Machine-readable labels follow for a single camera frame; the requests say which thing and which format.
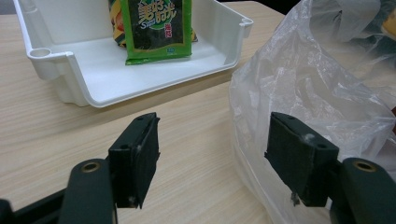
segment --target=white plastic tray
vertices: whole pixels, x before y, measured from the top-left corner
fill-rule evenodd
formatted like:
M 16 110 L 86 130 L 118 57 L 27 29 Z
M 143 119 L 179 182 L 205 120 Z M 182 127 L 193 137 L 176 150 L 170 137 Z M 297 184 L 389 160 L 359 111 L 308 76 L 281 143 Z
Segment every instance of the white plastic tray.
M 190 58 L 125 66 L 108 0 L 14 0 L 26 54 L 65 103 L 103 107 L 234 67 L 253 21 L 215 0 L 192 2 Z

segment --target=chips bag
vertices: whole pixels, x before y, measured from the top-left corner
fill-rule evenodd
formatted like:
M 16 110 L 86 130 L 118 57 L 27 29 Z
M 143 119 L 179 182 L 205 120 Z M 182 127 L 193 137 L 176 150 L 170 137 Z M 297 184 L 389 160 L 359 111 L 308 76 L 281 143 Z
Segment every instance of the chips bag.
M 191 55 L 191 0 L 110 0 L 113 38 L 127 48 L 126 64 Z

